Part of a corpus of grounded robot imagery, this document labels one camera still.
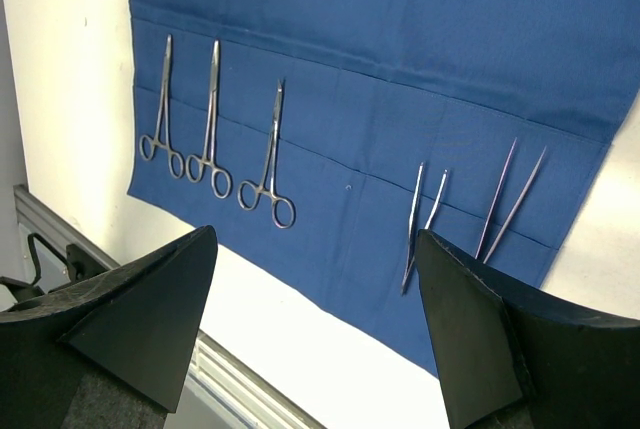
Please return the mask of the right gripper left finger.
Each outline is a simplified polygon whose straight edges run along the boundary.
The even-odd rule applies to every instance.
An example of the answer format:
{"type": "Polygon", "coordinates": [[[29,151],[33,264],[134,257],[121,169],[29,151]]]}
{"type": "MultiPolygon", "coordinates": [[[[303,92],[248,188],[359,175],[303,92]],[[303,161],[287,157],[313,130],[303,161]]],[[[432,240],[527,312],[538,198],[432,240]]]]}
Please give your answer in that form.
{"type": "Polygon", "coordinates": [[[197,228],[1,314],[4,428],[161,428],[176,411],[214,274],[197,228]]]}

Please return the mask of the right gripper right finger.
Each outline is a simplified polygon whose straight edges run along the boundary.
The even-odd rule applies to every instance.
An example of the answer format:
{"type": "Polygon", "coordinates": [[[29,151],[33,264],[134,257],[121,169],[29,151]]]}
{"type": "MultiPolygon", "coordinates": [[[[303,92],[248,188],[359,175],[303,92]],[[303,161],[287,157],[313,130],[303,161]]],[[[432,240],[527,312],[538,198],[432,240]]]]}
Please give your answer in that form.
{"type": "Polygon", "coordinates": [[[450,427],[638,427],[638,320],[536,289],[431,230],[416,256],[450,427]]]}

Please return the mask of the steel hemostat forceps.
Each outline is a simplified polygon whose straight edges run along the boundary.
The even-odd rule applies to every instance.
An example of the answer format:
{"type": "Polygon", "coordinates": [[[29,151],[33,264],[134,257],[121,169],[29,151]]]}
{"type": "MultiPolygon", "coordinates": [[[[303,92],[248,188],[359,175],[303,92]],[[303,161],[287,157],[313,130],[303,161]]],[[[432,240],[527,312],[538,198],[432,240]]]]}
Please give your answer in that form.
{"type": "Polygon", "coordinates": [[[206,168],[210,169],[210,185],[219,199],[227,198],[232,190],[230,173],[216,163],[216,131],[219,99],[220,40],[213,43],[209,74],[208,106],[203,148],[200,155],[190,154],[186,158],[186,176],[192,183],[202,180],[206,168]]]}

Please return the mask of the steel needle holder forceps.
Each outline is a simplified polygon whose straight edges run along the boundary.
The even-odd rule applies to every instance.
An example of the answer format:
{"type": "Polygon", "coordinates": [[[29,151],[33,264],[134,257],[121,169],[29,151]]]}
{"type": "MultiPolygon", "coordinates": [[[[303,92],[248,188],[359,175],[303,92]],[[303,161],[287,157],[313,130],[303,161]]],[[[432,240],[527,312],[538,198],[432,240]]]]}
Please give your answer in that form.
{"type": "Polygon", "coordinates": [[[159,150],[167,154],[167,164],[170,175],[180,179],[185,173],[185,160],[182,154],[171,144],[169,89],[172,65],[172,35],[166,37],[159,92],[159,105],[156,114],[155,132],[143,134],[139,138],[138,149],[144,161],[151,161],[159,150]]]}

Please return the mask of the steel surgical scissors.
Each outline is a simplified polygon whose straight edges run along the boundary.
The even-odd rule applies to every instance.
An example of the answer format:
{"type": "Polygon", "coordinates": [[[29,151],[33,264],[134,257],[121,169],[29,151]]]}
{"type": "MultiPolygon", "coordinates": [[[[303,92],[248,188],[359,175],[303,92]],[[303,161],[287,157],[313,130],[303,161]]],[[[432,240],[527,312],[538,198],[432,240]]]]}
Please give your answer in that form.
{"type": "Polygon", "coordinates": [[[277,82],[261,180],[259,183],[250,180],[241,181],[237,190],[237,200],[243,210],[252,211],[257,207],[261,196],[269,198],[271,203],[271,217],[275,226],[279,229],[288,229],[295,223],[296,209],[289,198],[279,195],[276,191],[276,169],[283,99],[284,81],[279,80],[277,82]],[[290,215],[288,222],[282,222],[279,218],[278,206],[280,204],[284,204],[288,208],[290,215]]]}

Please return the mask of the blue surgical drape cloth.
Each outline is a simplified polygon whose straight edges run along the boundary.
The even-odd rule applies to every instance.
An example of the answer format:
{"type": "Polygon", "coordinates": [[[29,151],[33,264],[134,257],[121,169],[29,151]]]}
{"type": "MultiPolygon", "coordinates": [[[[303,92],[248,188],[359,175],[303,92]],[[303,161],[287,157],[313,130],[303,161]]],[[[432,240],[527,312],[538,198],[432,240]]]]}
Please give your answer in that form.
{"type": "Polygon", "coordinates": [[[200,152],[220,40],[216,157],[262,172],[284,81],[277,191],[174,179],[164,151],[129,192],[195,226],[427,371],[417,286],[401,294],[418,166],[421,217],[449,170],[434,230],[473,253],[485,220],[509,228],[491,264],[545,279],[639,89],[639,0],[129,0],[138,134],[153,131],[172,35],[171,143],[200,152]]]}

